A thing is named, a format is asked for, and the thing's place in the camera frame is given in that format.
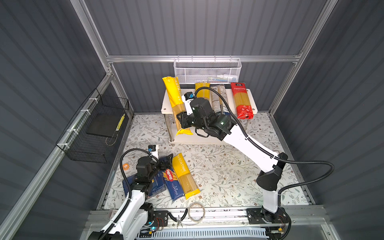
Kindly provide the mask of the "clear blue spaghetti bag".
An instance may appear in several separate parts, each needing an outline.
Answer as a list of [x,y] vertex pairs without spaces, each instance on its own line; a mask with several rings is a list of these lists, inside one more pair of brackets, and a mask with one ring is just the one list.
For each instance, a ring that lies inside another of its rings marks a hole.
[[[211,85],[210,88],[216,91],[217,93],[219,93],[228,103],[228,95],[226,92],[225,85]],[[226,107],[222,99],[214,92],[210,91],[210,93],[211,93],[212,108],[215,114],[216,115],[224,114],[224,115],[230,116],[229,109]]]

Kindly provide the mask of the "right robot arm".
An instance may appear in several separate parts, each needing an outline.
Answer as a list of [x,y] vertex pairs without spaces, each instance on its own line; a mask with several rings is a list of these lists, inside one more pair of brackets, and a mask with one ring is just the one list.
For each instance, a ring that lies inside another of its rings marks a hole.
[[[208,90],[214,93],[226,106],[226,114],[216,113],[210,102],[205,98],[199,98],[197,93],[187,92],[179,94],[175,104],[180,104],[182,110],[177,114],[183,129],[190,127],[196,131],[203,130],[205,138],[214,137],[225,142],[242,152],[251,159],[260,169],[257,177],[257,185],[263,190],[263,205],[259,215],[264,222],[273,223],[278,217],[286,215],[281,207],[282,193],[288,189],[309,185],[321,181],[330,176],[335,167],[327,161],[290,161],[285,153],[277,154],[260,144],[247,134],[240,120],[232,112],[226,99],[216,90],[209,87],[201,87],[197,91]],[[292,184],[278,189],[285,164],[290,165],[326,165],[330,169],[322,176],[310,181]]]

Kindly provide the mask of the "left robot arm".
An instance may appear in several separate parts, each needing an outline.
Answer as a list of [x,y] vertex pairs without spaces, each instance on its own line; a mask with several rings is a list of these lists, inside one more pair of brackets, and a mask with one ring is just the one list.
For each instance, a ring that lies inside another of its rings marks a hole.
[[[145,153],[139,158],[137,164],[137,177],[130,184],[124,172],[123,159],[131,152],[140,151]],[[147,199],[153,189],[153,179],[159,171],[172,165],[173,154],[161,159],[158,158],[156,150],[149,148],[143,150],[133,148],[125,151],[119,160],[119,166],[128,187],[128,194],[112,219],[98,232],[92,232],[89,240],[135,240],[141,235],[153,235],[168,225],[169,212],[156,216],[153,204]]]

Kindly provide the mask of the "yellow Pastatime bag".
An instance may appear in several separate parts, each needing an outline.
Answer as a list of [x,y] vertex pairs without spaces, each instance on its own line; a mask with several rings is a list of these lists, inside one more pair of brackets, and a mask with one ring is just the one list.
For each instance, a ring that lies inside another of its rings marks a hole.
[[173,157],[172,167],[178,177],[179,183],[181,184],[187,200],[201,192],[189,170],[189,167],[187,166],[182,153],[179,153]]
[[190,128],[183,129],[180,121],[177,118],[177,114],[183,113],[186,111],[185,104],[182,101],[181,87],[178,77],[164,77],[163,82],[166,86],[166,90],[169,96],[170,104],[173,111],[173,116],[175,118],[175,123],[177,127],[177,135],[186,134],[193,135]]
[[209,88],[210,87],[210,83],[196,83],[195,84],[195,96],[197,98],[204,98],[206,100],[210,100],[210,90],[206,90],[206,89],[203,89],[203,90],[200,90],[198,93],[197,93],[197,90],[201,87],[207,87]]

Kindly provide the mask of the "red spaghetti bag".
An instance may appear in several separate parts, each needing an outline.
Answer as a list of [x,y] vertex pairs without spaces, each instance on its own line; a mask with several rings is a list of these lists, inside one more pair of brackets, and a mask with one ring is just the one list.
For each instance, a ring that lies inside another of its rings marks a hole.
[[241,120],[253,119],[253,109],[244,83],[231,83],[237,117]]

